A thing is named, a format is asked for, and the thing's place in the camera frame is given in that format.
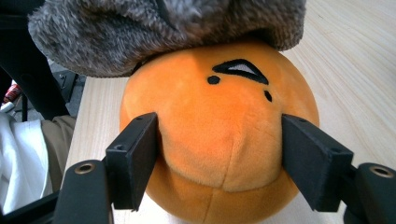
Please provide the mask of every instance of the wooden table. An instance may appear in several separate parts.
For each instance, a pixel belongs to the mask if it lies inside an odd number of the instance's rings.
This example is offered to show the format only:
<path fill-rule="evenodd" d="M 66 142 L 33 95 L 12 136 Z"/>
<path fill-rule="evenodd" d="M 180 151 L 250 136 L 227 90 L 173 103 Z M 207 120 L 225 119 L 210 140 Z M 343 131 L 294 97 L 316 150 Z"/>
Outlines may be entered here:
<path fill-rule="evenodd" d="M 396 4 L 394 0 L 311 0 L 304 38 L 283 52 L 316 97 L 321 129 L 355 152 L 353 164 L 396 168 Z M 68 166 L 101 160 L 119 133 L 119 107 L 127 78 L 88 78 Z M 263 223 L 343 223 L 312 212 L 298 195 Z M 149 197 L 138 213 L 115 213 L 116 223 L 183 223 Z"/>

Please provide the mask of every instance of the black embroidered eye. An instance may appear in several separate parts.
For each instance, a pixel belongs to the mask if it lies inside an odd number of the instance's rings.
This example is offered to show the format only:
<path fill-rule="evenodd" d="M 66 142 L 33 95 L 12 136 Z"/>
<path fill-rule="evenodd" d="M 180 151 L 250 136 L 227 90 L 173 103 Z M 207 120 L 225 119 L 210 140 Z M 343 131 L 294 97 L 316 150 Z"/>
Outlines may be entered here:
<path fill-rule="evenodd" d="M 220 82 L 220 78 L 218 76 L 211 76 L 207 79 L 207 83 L 210 85 L 217 85 Z"/>
<path fill-rule="evenodd" d="M 272 102 L 272 96 L 271 96 L 271 93 L 269 91 L 264 91 L 264 95 L 265 95 L 265 97 L 267 98 L 267 100 L 269 102 Z"/>

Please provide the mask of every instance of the plush toy face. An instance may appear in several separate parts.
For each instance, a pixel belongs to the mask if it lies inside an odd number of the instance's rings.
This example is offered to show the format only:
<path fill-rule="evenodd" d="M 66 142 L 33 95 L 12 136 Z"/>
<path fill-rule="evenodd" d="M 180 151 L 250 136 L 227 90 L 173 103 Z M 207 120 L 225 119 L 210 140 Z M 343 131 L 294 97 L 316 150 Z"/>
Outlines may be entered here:
<path fill-rule="evenodd" d="M 156 112 L 161 155 L 148 195 L 191 222 L 260 221 L 297 188 L 281 166 L 281 115 L 318 124 L 312 92 L 281 54 L 255 40 L 165 54 L 130 78 L 120 127 Z"/>

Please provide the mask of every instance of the fuzzy fabric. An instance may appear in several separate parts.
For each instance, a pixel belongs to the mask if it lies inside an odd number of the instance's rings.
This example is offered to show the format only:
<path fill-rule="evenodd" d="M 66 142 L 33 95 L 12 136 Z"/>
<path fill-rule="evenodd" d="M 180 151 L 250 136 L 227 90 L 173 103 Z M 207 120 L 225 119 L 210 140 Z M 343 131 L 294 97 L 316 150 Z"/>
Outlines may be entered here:
<path fill-rule="evenodd" d="M 29 32 L 50 59 L 90 77 L 125 77 L 136 63 L 252 34 L 278 50 L 303 36 L 305 0 L 50 0 Z"/>
<path fill-rule="evenodd" d="M 129 79 L 120 128 L 156 112 L 161 155 L 148 195 L 193 223 L 252 223 L 298 192 L 281 165 L 281 115 L 318 125 L 298 70 L 260 40 L 164 54 Z"/>

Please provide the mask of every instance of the white fabric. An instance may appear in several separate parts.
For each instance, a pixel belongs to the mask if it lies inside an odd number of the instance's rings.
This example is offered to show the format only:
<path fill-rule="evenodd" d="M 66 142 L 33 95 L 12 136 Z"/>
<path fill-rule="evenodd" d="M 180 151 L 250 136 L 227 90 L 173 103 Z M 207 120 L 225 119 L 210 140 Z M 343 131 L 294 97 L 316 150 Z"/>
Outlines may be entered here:
<path fill-rule="evenodd" d="M 12 212 L 52 192 L 41 121 L 0 113 L 0 204 Z"/>

